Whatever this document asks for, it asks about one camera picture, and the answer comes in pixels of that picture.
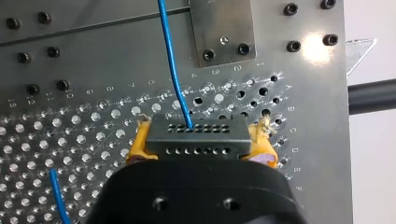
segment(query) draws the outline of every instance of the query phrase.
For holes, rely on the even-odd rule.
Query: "aluminum surface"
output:
[[[190,0],[192,29],[202,67],[256,58],[250,0]],[[246,44],[247,52],[238,47]],[[205,59],[207,50],[213,59]]]
[[[198,66],[190,12],[170,16],[180,82],[195,119],[243,113],[255,122],[270,111],[279,170],[309,219],[351,224],[343,1],[322,10],[319,1],[298,0],[299,12],[286,17],[288,3],[252,0],[257,58],[210,68]],[[62,11],[72,14],[68,8]],[[325,47],[327,34],[337,34],[338,45]],[[291,40],[302,43],[299,52],[286,51]],[[50,46],[61,50],[59,58],[47,56]],[[32,61],[18,63],[19,52]],[[0,69],[3,223],[60,223],[49,167],[58,169],[70,217],[84,223],[101,187],[123,165],[138,115],[181,118],[159,18],[3,46]],[[56,90],[60,79],[70,91]],[[33,83],[41,92],[31,97],[25,85]]]

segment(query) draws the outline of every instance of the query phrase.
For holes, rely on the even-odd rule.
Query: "mounting hole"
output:
[[[203,101],[202,98],[200,98],[200,97],[197,97],[197,98],[194,99],[194,105],[195,105],[195,106],[199,106],[199,105],[201,105],[203,102],[204,102],[204,101]]]
[[[259,95],[260,96],[266,96],[268,94],[268,89],[267,88],[260,88],[259,89]]]
[[[230,211],[239,210],[241,208],[241,204],[233,198],[228,198],[228,199],[224,200],[223,206],[225,209],[230,210]]]
[[[320,7],[322,9],[332,9],[335,7],[335,4],[337,3],[336,0],[323,0],[320,4]]]
[[[211,62],[213,59],[215,59],[216,53],[213,49],[207,49],[204,51],[204,60],[207,62]]]
[[[294,3],[290,3],[285,6],[285,9],[283,10],[283,14],[285,14],[285,16],[293,16],[297,13],[297,11],[298,11],[298,6]]]
[[[238,98],[238,99],[242,99],[245,96],[246,96],[246,94],[245,94],[244,91],[239,91],[239,92],[236,93],[236,98]]]
[[[224,35],[224,36],[221,37],[220,43],[221,43],[222,45],[227,45],[228,42],[230,42],[230,38],[228,38],[228,36]]]
[[[250,53],[250,46],[248,44],[240,44],[238,47],[238,53],[240,55],[248,55]]]
[[[288,52],[298,52],[301,49],[301,43],[299,41],[290,41],[289,44],[286,46],[286,50]]]
[[[252,108],[257,107],[257,102],[256,102],[256,101],[250,102],[250,106],[251,106]]]
[[[152,202],[152,207],[156,211],[161,212],[169,207],[169,202],[164,197],[158,197],[158,198],[154,199],[154,202]]]
[[[269,109],[264,109],[262,110],[262,116],[270,116],[271,115],[271,111]]]
[[[279,104],[280,103],[280,99],[277,98],[277,97],[274,98],[273,103],[276,104],[276,105]]]
[[[248,119],[248,113],[247,112],[242,112],[241,115],[245,117],[245,119]]]
[[[338,35],[325,35],[323,37],[323,44],[326,46],[335,46],[338,44]]]

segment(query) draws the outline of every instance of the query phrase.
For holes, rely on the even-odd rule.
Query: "hole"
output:
[[[194,105],[195,105],[195,106],[199,106],[199,105],[201,105],[203,102],[204,102],[204,101],[203,101],[200,97],[197,97],[197,98],[194,99]]]
[[[241,44],[238,47],[238,52],[241,55],[247,55],[250,53],[250,46],[248,44]]]
[[[98,141],[104,141],[105,140],[105,138],[106,138],[106,135],[104,134],[104,133],[97,133],[96,134],[96,140],[98,140]]]
[[[228,42],[230,42],[230,38],[228,38],[228,36],[224,35],[221,37],[221,39],[220,39],[221,45],[227,45]]]
[[[204,51],[204,60],[207,62],[212,61],[216,57],[216,53],[213,49],[207,49]]]
[[[123,158],[125,158],[126,155],[128,155],[128,153],[129,153],[129,150],[126,149],[126,148],[123,148],[123,149],[121,150],[121,152],[120,152],[120,154],[121,154],[121,156],[122,156]]]
[[[249,87],[254,86],[255,83],[256,83],[256,81],[255,81],[254,79],[250,79],[250,80],[247,81],[247,85],[248,85]]]
[[[81,123],[81,118],[79,116],[77,116],[77,115],[73,116],[72,117],[72,123],[76,124],[76,125],[80,124]]]
[[[47,167],[52,167],[53,166],[53,160],[52,159],[47,159],[45,162]]]
[[[247,112],[242,112],[241,115],[245,117],[245,119],[248,119],[248,113]]]
[[[53,125],[55,128],[59,128],[59,127],[62,126],[62,121],[61,121],[60,119],[53,119],[53,120],[52,120],[52,125]]]
[[[58,139],[58,145],[60,147],[65,147],[67,145],[67,140],[65,138]]]
[[[17,131],[17,133],[23,133],[24,132],[24,127],[21,124],[17,124],[15,126],[15,131]]]
[[[276,104],[276,105],[279,104],[280,103],[280,99],[279,98],[274,98],[273,103]]]
[[[152,203],[152,207],[156,211],[161,212],[169,207],[169,202],[163,197],[158,197],[154,199],[154,202]]]
[[[242,98],[245,97],[245,95],[246,95],[246,94],[245,94],[244,91],[239,91],[239,92],[236,93],[236,98],[242,99]]]
[[[272,77],[271,77],[271,81],[272,81],[272,82],[277,82],[277,76],[272,76]]]
[[[270,116],[271,115],[271,111],[269,109],[264,109],[262,110],[262,116]]]
[[[100,155],[100,157],[102,158],[102,160],[107,160],[110,158],[110,153],[108,151],[104,151],[102,152],[102,154]]]
[[[0,127],[0,135],[4,136],[4,135],[6,135],[6,133],[7,133],[6,128]]]
[[[35,162],[33,162],[33,161],[29,161],[29,162],[27,162],[27,168],[29,169],[29,170],[34,170],[35,169]]]
[[[125,137],[125,131],[122,130],[122,129],[117,130],[117,131],[116,131],[116,136],[117,136],[118,138],[123,138],[123,137]]]
[[[250,102],[250,106],[251,106],[252,108],[256,107],[256,106],[257,106],[257,102],[256,102],[256,101]]]
[[[298,6],[294,3],[287,4],[283,13],[285,16],[293,16],[297,13],[298,11]]]
[[[38,202],[41,204],[45,204],[45,203],[47,203],[47,198],[44,196],[41,196],[38,198]]]
[[[112,170],[108,170],[106,171],[106,177],[110,178],[113,175],[113,171]]]
[[[132,114],[133,114],[134,116],[139,115],[139,114],[141,113],[140,107],[138,107],[138,106],[132,107],[131,112],[132,112]]]
[[[222,94],[217,94],[215,96],[215,102],[221,104],[224,101],[224,96]]]
[[[282,125],[282,123],[283,123],[282,119],[275,120],[275,124],[277,124],[277,125]]]
[[[209,148],[209,147],[207,147],[207,148],[205,148],[204,149],[204,154],[210,154],[210,153],[212,153],[212,148]]]
[[[64,164],[65,165],[70,165],[73,162],[73,160],[70,157],[64,157]]]
[[[222,150],[222,154],[224,154],[224,155],[228,155],[230,153],[231,153],[231,150],[227,147]]]
[[[96,113],[96,112],[94,112],[94,113],[92,113],[91,114],[91,120],[92,121],[99,121],[99,119],[100,119],[100,114],[99,113]]]
[[[12,147],[11,146],[4,146],[3,150],[6,154],[11,154],[12,153]]]
[[[260,96],[266,96],[268,94],[268,89],[267,88],[260,88],[259,89],[259,95]]]
[[[121,116],[121,112],[119,110],[113,110],[111,111],[111,117],[113,119],[119,119]]]
[[[228,198],[228,199],[224,200],[223,206],[225,209],[230,210],[230,211],[239,210],[241,208],[241,204],[232,198]]]
[[[202,152],[202,149],[199,148],[199,147],[197,147],[197,148],[194,150],[194,153],[195,153],[196,155],[201,154],[201,152]]]

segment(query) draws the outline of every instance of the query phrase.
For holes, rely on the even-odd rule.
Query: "perforated metal plate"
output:
[[[17,12],[25,16],[23,11],[31,11],[13,2],[7,1],[13,7],[2,16],[13,17]],[[153,2],[129,1],[128,6]],[[288,3],[252,0],[257,58],[210,68],[198,66],[190,12],[171,15],[180,80],[194,118],[224,119],[242,113],[255,122],[271,112],[277,129],[271,141],[280,154],[279,169],[310,220],[350,224],[343,1],[330,10],[321,9],[319,0],[295,1],[299,11],[292,17],[283,15]],[[70,21],[68,13],[88,4],[53,3],[57,9],[52,16]],[[107,16],[115,18],[128,6],[114,7]],[[37,11],[41,7],[47,9],[44,2],[35,3]],[[95,15],[102,21],[113,20]],[[35,19],[23,20],[35,23]],[[23,29],[29,31],[13,40],[42,34],[29,22],[18,31],[1,27],[0,33]],[[326,34],[337,34],[338,45],[324,46]],[[286,51],[291,40],[302,43],[299,52]],[[51,46],[61,50],[59,58],[47,55]],[[19,52],[31,54],[32,61],[18,63]],[[60,223],[48,178],[48,169],[55,167],[69,215],[83,223],[101,187],[124,164],[138,114],[181,117],[168,71],[161,23],[153,16],[4,44],[0,50],[0,220]],[[70,91],[56,90],[60,79],[70,82]],[[28,84],[38,85],[40,93],[29,96]]]

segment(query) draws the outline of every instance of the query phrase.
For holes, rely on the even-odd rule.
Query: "white background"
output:
[[[345,0],[346,39],[377,45],[349,85],[396,78],[396,1]],[[355,224],[396,223],[396,110],[350,118]]]

